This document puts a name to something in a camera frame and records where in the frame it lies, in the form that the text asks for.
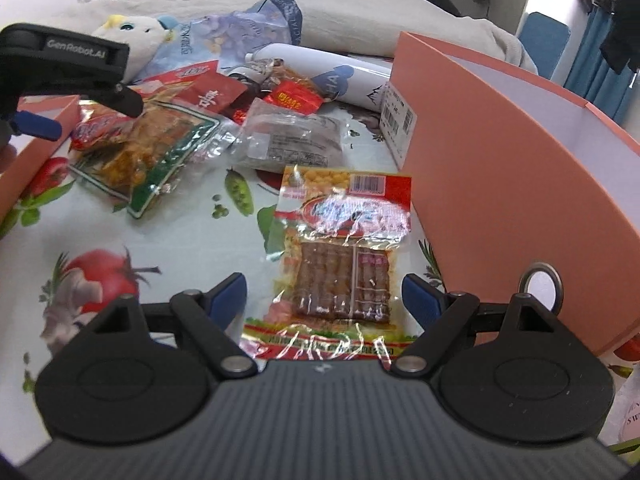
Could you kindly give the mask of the person's left hand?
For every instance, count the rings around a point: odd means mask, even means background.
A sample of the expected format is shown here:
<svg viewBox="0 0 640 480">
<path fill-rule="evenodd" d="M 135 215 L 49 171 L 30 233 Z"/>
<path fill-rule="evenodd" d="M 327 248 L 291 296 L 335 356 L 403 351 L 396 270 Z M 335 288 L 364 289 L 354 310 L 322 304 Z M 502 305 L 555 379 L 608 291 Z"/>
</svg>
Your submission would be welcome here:
<svg viewBox="0 0 640 480">
<path fill-rule="evenodd" d="M 12 144 L 6 144 L 0 148 L 0 172 L 3 174 L 13 164 L 17 156 L 17 150 Z"/>
</svg>

